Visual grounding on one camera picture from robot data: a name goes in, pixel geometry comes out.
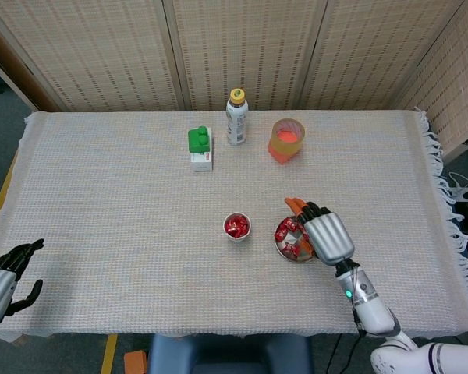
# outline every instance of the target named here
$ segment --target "green toy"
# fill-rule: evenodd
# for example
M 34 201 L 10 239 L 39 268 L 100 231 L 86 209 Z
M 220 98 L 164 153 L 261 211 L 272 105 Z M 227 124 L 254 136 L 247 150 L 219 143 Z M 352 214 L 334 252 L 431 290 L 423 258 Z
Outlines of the green toy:
M 190 153 L 210 152 L 210 136 L 208 136 L 208 129 L 205 126 L 189 130 L 187 136 Z

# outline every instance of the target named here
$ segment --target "bottle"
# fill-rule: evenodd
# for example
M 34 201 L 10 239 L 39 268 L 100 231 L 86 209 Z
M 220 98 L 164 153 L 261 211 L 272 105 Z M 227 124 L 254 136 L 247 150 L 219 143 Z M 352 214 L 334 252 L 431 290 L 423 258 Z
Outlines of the bottle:
M 227 101 L 225 110 L 229 121 L 227 127 L 227 140 L 233 146 L 238 146 L 246 140 L 246 114 L 248 102 L 244 98 L 244 91 L 235 88 Z

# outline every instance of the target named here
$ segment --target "tablecloth fringe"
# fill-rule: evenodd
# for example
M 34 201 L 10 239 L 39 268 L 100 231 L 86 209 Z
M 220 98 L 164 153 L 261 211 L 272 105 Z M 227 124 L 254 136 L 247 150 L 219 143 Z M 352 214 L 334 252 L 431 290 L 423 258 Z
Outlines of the tablecloth fringe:
M 444 164 L 442 163 L 442 148 L 441 144 L 436 140 L 436 135 L 430 131 L 430 125 L 428 123 L 427 114 L 425 111 L 419 111 L 420 123 L 422 136 L 424 140 L 424 146 L 428 155 L 428 162 L 431 166 L 431 173 L 434 179 L 435 186 L 437 188 L 437 194 L 440 197 L 438 200 L 441 208 L 441 213 L 446 220 L 446 231 L 448 233 L 448 243 L 454 249 L 455 260 L 458 268 L 463 274 L 464 286 L 468 294 L 468 259 L 463 255 L 468 243 L 468 235 L 463 234 L 456 224 L 460 222 L 464 216 L 461 214 L 454 213 L 452 210 L 452 204 L 455 200 L 451 198 L 449 193 L 449 184 L 441 176 Z

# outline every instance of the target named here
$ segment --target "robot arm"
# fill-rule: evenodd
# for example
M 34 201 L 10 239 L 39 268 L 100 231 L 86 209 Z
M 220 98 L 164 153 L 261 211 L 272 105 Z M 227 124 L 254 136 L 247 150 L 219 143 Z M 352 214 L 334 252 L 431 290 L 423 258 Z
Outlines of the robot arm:
M 31 306 L 41 292 L 43 281 L 37 280 L 31 293 L 25 300 L 12 302 L 12 295 L 17 282 L 30 262 L 31 256 L 38 249 L 43 248 L 44 240 L 40 239 L 32 244 L 18 245 L 9 253 L 0 256 L 0 322 L 4 316 L 12 316 L 16 312 Z
M 468 374 L 468 347 L 427 344 L 418 348 L 383 304 L 362 267 L 352 261 L 354 245 L 336 213 L 312 202 L 285 202 L 305 227 L 320 261 L 336 268 L 336 279 L 350 300 L 359 331 L 386 342 L 371 354 L 377 374 Z

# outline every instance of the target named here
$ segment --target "floor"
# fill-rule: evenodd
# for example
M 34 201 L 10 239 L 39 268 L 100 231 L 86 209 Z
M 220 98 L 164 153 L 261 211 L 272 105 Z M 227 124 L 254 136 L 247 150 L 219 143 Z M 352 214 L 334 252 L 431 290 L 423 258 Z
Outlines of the floor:
M 23 134 L 23 118 L 30 113 L 29 108 L 7 87 L 0 86 L 0 188 Z M 468 176 L 468 151 L 448 167 Z M 338 335 L 317 335 L 312 337 L 314 366 L 316 373 L 324 373 L 332 355 Z M 78 372 L 96 373 L 101 371 L 105 351 L 106 336 L 95 334 L 56 334 L 49 338 L 22 337 L 14 344 L 0 341 L 0 373 L 50 373 Z M 330 373 L 338 373 L 346 364 L 356 336 L 343 335 L 333 357 Z M 468 333 L 459 336 L 468 344 Z M 123 373 L 123 355 L 127 351 L 148 350 L 149 335 L 119 335 L 116 347 L 113 373 Z M 436 341 L 458 344 L 454 337 L 443 337 Z M 423 344 L 426 340 L 417 339 Z M 353 352 L 347 372 L 373 373 L 369 363 L 370 353 L 381 340 L 365 338 Z

